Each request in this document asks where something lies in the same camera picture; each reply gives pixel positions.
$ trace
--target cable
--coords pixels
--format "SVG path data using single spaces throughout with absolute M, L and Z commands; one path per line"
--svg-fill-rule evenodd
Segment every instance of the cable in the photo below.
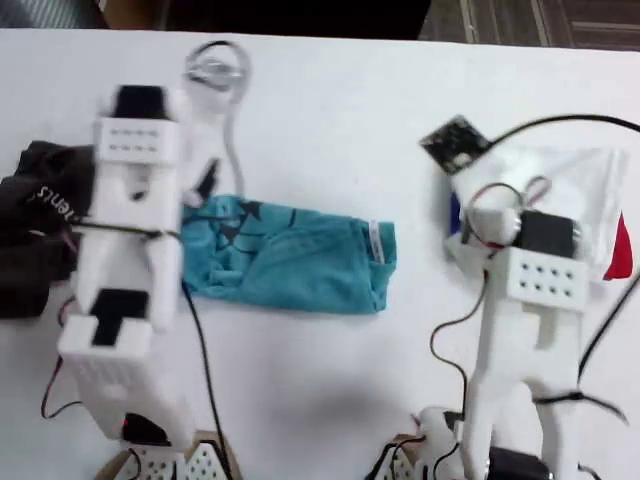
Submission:
M 593 480 L 602 480 L 602 477 L 598 475 L 598 473 L 591 467 L 587 467 L 586 465 L 578 464 L 578 471 L 588 473 L 593 477 Z
M 467 376 L 466 372 L 464 371 L 464 369 L 458 365 L 457 363 L 455 363 L 452 360 L 448 360 L 442 356 L 440 356 L 436 350 L 435 350 L 435 339 L 436 339 L 436 335 L 438 334 L 438 332 L 440 332 L 440 330 L 447 328 L 447 327 L 452 327 L 454 325 L 459 325 L 463 322 L 466 322 L 467 320 L 469 320 L 471 317 L 473 317 L 475 315 L 475 313 L 478 311 L 478 309 L 480 308 L 480 305 L 482 304 L 482 299 L 484 298 L 485 292 L 487 290 L 487 284 L 488 284 L 488 279 L 489 279 L 489 275 L 488 273 L 485 271 L 484 272 L 484 277 L 482 280 L 482 290 L 480 290 L 480 295 L 478 296 L 478 299 L 476 300 L 475 305 L 473 306 L 473 308 L 471 309 L 471 311 L 469 313 L 467 313 L 465 316 L 463 316 L 462 318 L 459 318 L 457 320 L 452 320 L 450 322 L 445 322 L 442 323 L 440 325 L 438 325 L 435 330 L 433 331 L 433 333 L 431 333 L 431 338 L 429 339 L 429 350 L 431 350 L 431 354 L 436 357 L 438 360 L 440 360 L 443 363 L 446 363 L 447 365 L 455 368 L 459 373 L 460 376 L 462 377 L 462 418 L 464 419 L 464 414 L 467 410 L 467 390 L 469 388 L 469 377 Z
M 422 435 L 420 437 L 407 438 L 405 440 L 402 440 L 398 444 L 396 444 L 396 447 L 393 449 L 393 453 L 391 454 L 391 462 L 389 463 L 389 468 L 391 470 L 391 480 L 396 480 L 396 471 L 395 471 L 394 462 L 396 461 L 396 456 L 398 455 L 398 450 L 400 450 L 404 445 L 406 445 L 408 443 L 421 443 L 421 442 L 424 442 L 424 440 L 426 438 L 427 437 Z
M 60 325 L 61 327 L 64 327 L 64 319 L 63 319 L 64 311 L 69 305 L 71 305 L 73 303 L 73 301 L 75 299 L 76 299 L 76 296 L 75 295 L 71 295 L 69 298 L 67 298 L 64 301 L 64 303 L 60 307 L 60 310 L 58 310 L 58 325 Z
M 85 222 L 85 221 L 72 221 L 69 225 L 74 227 L 86 227 L 97 228 L 99 230 L 113 230 L 116 232 L 133 233 L 139 235 L 146 235 L 149 239 L 158 238 L 162 235 L 170 235 L 172 237 L 180 239 L 180 234 L 171 230 L 145 230 L 143 228 L 129 227 L 126 225 L 106 225 L 103 223 Z
M 536 192 L 533 195 L 531 195 L 531 197 L 529 197 L 529 192 L 531 188 L 536 183 L 540 183 L 540 182 L 544 182 L 543 187 L 540 189 L 539 192 Z M 533 206 L 533 204 L 541 200 L 547 193 L 549 193 L 549 191 L 551 190 L 551 186 L 552 186 L 551 179 L 548 177 L 545 177 L 544 175 L 536 175 L 531 180 L 529 180 L 527 182 L 527 185 L 524 187 L 524 197 L 526 200 L 525 202 L 526 206 L 531 207 Z
M 47 388 L 44 391 L 44 395 L 42 396 L 42 402 L 40 403 L 40 416 L 45 420 L 52 420 L 60 415 L 67 408 L 72 407 L 74 405 L 82 405 L 82 402 L 76 400 L 75 402 L 69 402 L 58 408 L 53 413 L 47 413 L 47 402 L 49 400 L 49 393 L 51 392 L 51 387 L 53 386 L 53 382 L 55 382 L 60 369 L 62 368 L 62 357 L 58 356 L 56 360 L 56 366 L 53 369 L 53 373 L 51 374 L 51 378 L 49 379 L 49 383 L 47 384 Z
M 620 295 L 620 298 L 618 298 L 618 301 L 614 304 L 611 312 L 609 312 L 609 315 L 602 323 L 591 342 L 589 342 L 589 346 L 582 354 L 582 358 L 580 359 L 580 367 L 578 368 L 578 380 L 582 379 L 582 375 L 584 374 L 584 371 L 587 367 L 587 364 L 589 363 L 589 360 L 591 359 L 591 356 L 593 355 L 593 352 L 595 351 L 604 335 L 607 333 L 607 330 L 609 330 L 609 328 L 611 327 L 613 321 L 622 310 L 622 307 L 625 305 L 625 303 L 627 303 L 627 300 L 631 296 L 631 293 L 633 293 L 635 288 L 638 286 L 638 283 L 640 283 L 640 272 L 637 272 L 633 280 L 629 282 L 627 288 L 622 293 L 622 295 Z
M 629 425 L 629 420 L 627 419 L 626 415 L 622 412 L 622 410 L 620 410 L 620 408 L 604 400 L 600 400 L 590 395 L 585 395 L 579 390 L 564 393 L 562 395 L 556 395 L 553 397 L 533 399 L 534 405 L 553 405 L 554 403 L 561 403 L 561 402 L 591 402 L 594 405 L 602 407 L 605 410 L 608 410 L 609 412 L 613 413 L 626 425 Z
M 238 65 L 240 70 L 242 71 L 243 78 L 240 82 L 236 83 L 231 94 L 231 98 L 229 99 L 230 108 L 225 115 L 223 125 L 222 125 L 222 137 L 225 149 L 227 151 L 227 156 L 229 157 L 229 163 L 231 164 L 231 169 L 233 170 L 233 179 L 234 179 L 234 187 L 236 195 L 244 197 L 245 194 L 245 181 L 244 174 L 242 172 L 242 167 L 240 166 L 240 161 L 238 159 L 238 154 L 236 152 L 235 144 L 233 141 L 233 130 L 235 126 L 235 117 L 237 113 L 237 108 L 242 99 L 244 98 L 247 89 L 249 87 L 249 81 L 251 80 L 252 75 L 252 67 L 251 67 L 251 59 L 247 54 L 246 50 L 242 48 L 240 45 L 229 42 L 226 40 L 216 40 L 213 42 L 205 43 L 200 47 L 196 48 L 193 52 L 189 54 L 187 57 L 187 72 L 191 70 L 191 67 L 195 65 L 196 60 L 200 55 L 202 55 L 207 50 L 213 49 L 215 47 L 228 47 L 233 53 L 236 55 L 238 60 Z
M 215 215 L 194 215 L 187 217 L 182 221 L 182 225 L 189 225 L 193 222 L 207 221 L 207 222 L 225 222 L 232 220 L 239 220 L 240 217 L 216 217 Z
M 449 458 L 451 455 L 456 453 L 456 450 L 458 450 L 459 447 L 460 447 L 460 442 L 456 442 L 456 444 L 453 446 L 453 448 L 449 452 L 445 453 L 438 460 L 436 460 L 436 463 L 433 464 L 433 480 L 438 480 L 436 473 L 438 472 L 438 467 L 440 466 L 440 464 L 444 462 L 447 458 Z
M 135 458 L 136 464 L 138 465 L 135 475 L 129 478 L 129 480 L 137 480 L 142 474 L 142 461 L 140 460 L 140 455 L 138 455 L 133 448 L 130 448 L 129 452 L 131 453 L 131 455 L 133 455 L 133 458 Z
M 196 329 L 198 331 L 198 338 L 200 339 L 200 349 L 202 351 L 202 363 L 204 364 L 204 372 L 205 378 L 207 381 L 207 393 L 209 394 L 209 403 L 211 404 L 211 411 L 213 412 L 213 419 L 216 423 L 216 429 L 220 436 L 220 449 L 222 450 L 222 468 L 225 470 L 227 474 L 227 478 L 232 480 L 231 475 L 231 464 L 229 463 L 229 455 L 227 454 L 227 447 L 224 441 L 224 433 L 222 431 L 222 425 L 220 422 L 220 416 L 218 415 L 218 408 L 216 407 L 216 401 L 213 396 L 213 385 L 211 382 L 211 369 L 209 368 L 209 356 L 207 354 L 207 344 L 204 339 L 204 333 L 202 331 L 202 325 L 200 324 L 200 318 L 198 317 L 198 312 L 196 311 L 196 307 L 193 303 L 193 298 L 191 298 L 191 293 L 189 293 L 189 287 L 187 284 L 182 281 L 182 292 L 184 293 L 185 298 L 187 299 L 187 303 L 189 304 L 189 310 L 191 310 L 191 316 L 193 317 L 193 321 L 196 324 Z
M 469 200 L 469 203 L 466 207 L 467 211 L 473 211 L 473 205 L 485 194 L 487 193 L 489 190 L 493 189 L 493 188 L 507 188 L 509 190 L 511 190 L 516 198 L 518 199 L 518 204 L 520 206 L 520 209 L 523 210 L 525 207 L 525 199 L 524 196 L 522 195 L 522 193 L 520 193 L 518 190 L 516 190 L 514 187 L 512 187 L 511 185 L 509 185 L 508 183 L 504 183 L 504 182 L 492 182 L 492 183 L 488 183 L 486 184 L 484 187 L 482 187 L 480 190 L 478 190 L 476 193 L 473 194 L 473 196 L 471 197 L 471 199 Z M 471 232 L 471 234 L 476 237 L 478 239 L 478 241 L 480 243 L 482 243 L 485 247 L 488 248 L 504 248 L 504 245 L 500 245 L 498 243 L 492 243 L 492 242 L 486 242 L 482 237 L 480 237 L 480 235 L 478 235 L 477 233 L 477 229 L 474 227 L 474 224 L 471 222 L 471 215 L 467 214 L 466 215 L 466 225 L 469 228 L 469 231 Z
M 489 146 L 483 153 L 487 153 L 489 150 L 500 145 L 508 138 L 511 138 L 514 135 L 524 130 L 528 130 L 529 128 L 537 127 L 538 125 L 545 125 L 548 123 L 558 123 L 558 122 L 567 122 L 567 121 L 576 121 L 576 120 L 610 123 L 612 125 L 628 128 L 629 130 L 633 130 L 636 133 L 640 133 L 640 125 L 637 125 L 633 122 L 629 122 L 627 120 L 622 120 L 621 118 L 610 117 L 608 115 L 582 114 L 582 113 L 570 114 L 570 115 L 556 115 L 552 117 L 545 117 L 545 118 L 540 118 L 538 120 L 533 120 L 531 122 L 524 123 L 518 127 L 512 128 L 511 130 L 507 131 L 506 133 L 503 133 L 498 138 L 490 142 Z

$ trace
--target white surface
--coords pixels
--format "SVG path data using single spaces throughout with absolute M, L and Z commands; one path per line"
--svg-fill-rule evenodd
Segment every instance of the white surface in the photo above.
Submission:
M 212 35 L 0 32 L 0 173 L 35 138 L 88 143 L 101 94 L 115 83 L 177 83 L 185 55 Z M 398 270 L 389 308 L 375 317 L 309 315 L 197 300 L 225 433 L 251 479 L 358 479 L 384 443 L 415 428 L 409 412 L 460 405 L 460 379 L 432 359 L 434 326 L 471 307 L 444 260 L 447 192 L 418 146 L 464 113 L 494 136 L 541 115 L 594 112 L 640 121 L 634 53 L 275 37 L 232 37 L 255 76 L 238 114 L 237 145 L 252 198 L 394 220 Z M 631 153 L 623 205 L 640 252 L 637 135 L 605 125 L 542 127 L 528 145 L 618 146 Z M 232 182 L 223 165 L 221 192 Z M 594 291 L 583 340 L 621 283 Z M 81 407 L 52 422 L 38 406 L 55 362 L 52 295 L 34 323 L 0 323 L 0 464 L 3 477 L 86 479 L 117 449 Z M 580 406 L 580 458 L 604 479 L 634 478 L 640 447 L 640 324 L 631 300 L 583 385 L 620 405 L 631 427 Z M 185 302 L 171 339 L 198 426 L 213 429 L 196 332 Z M 440 350 L 471 368 L 479 318 L 443 333 Z M 74 399 L 63 371 L 51 405 Z M 532 406 L 505 409 L 515 445 L 539 446 Z M 501 434 L 500 441 L 511 440 Z

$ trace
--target blue cloth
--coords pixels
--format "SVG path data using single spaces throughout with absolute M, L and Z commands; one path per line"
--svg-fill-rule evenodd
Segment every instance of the blue cloth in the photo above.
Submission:
M 223 219 L 199 218 L 205 216 Z M 184 278 L 193 293 L 210 298 L 374 313 L 386 307 L 396 267 L 393 223 L 379 223 L 378 232 L 355 218 L 211 197 L 202 208 L 184 212 Z M 384 263 L 375 245 L 382 247 Z

